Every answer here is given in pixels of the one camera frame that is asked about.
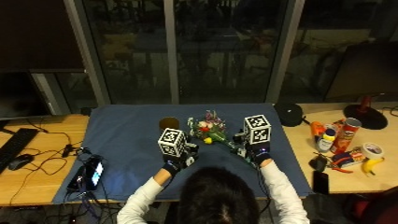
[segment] hand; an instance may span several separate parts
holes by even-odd
[[[166,170],[172,176],[174,176],[178,173],[181,168],[181,164],[177,161],[166,161],[162,166],[162,169]]]
[[[271,158],[269,143],[246,146],[246,148],[247,148],[250,159],[255,163],[257,166],[259,166],[259,164],[265,160]]]

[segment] red can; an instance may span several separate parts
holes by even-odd
[[[347,150],[350,141],[355,136],[358,129],[361,128],[362,123],[358,119],[346,118],[343,126],[339,129],[339,134],[333,142],[331,152],[334,154],[343,153]]]

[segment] white cube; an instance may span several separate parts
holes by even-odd
[[[250,145],[265,143],[271,140],[271,124],[263,115],[245,118],[243,132],[245,142]]]
[[[185,135],[184,131],[166,128],[158,140],[162,155],[180,157],[185,151]]]

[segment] glass window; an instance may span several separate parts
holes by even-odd
[[[169,104],[162,0],[85,0],[112,104]]]
[[[57,73],[56,78],[65,96],[70,114],[80,114],[81,109],[97,107],[97,100],[92,90],[88,74]]]
[[[263,102],[281,2],[174,1],[181,104]]]
[[[390,41],[397,24],[394,0],[307,0],[278,101],[323,102],[347,46]]]

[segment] banana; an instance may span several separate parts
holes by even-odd
[[[369,173],[371,173],[373,175],[374,175],[374,172],[373,172],[373,166],[377,164],[377,163],[379,163],[379,162],[382,162],[385,160],[385,158],[379,158],[379,159],[374,159],[374,160],[366,160],[366,161],[363,161],[363,163],[362,163],[362,170],[363,170],[363,172],[365,172],[365,174],[369,174]]]

